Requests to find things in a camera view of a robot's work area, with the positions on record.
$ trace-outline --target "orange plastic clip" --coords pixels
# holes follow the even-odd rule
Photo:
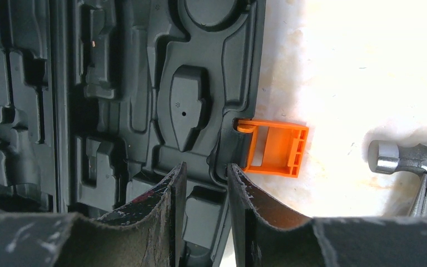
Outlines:
[[[260,126],[269,127],[261,166],[251,166]],[[238,120],[238,132],[253,134],[245,172],[297,178],[309,128],[287,122]]]

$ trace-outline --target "hammer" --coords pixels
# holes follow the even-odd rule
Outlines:
[[[420,190],[409,216],[427,216],[427,144],[401,147],[394,142],[374,140],[369,145],[368,163],[372,172],[393,174],[409,171],[420,176]]]

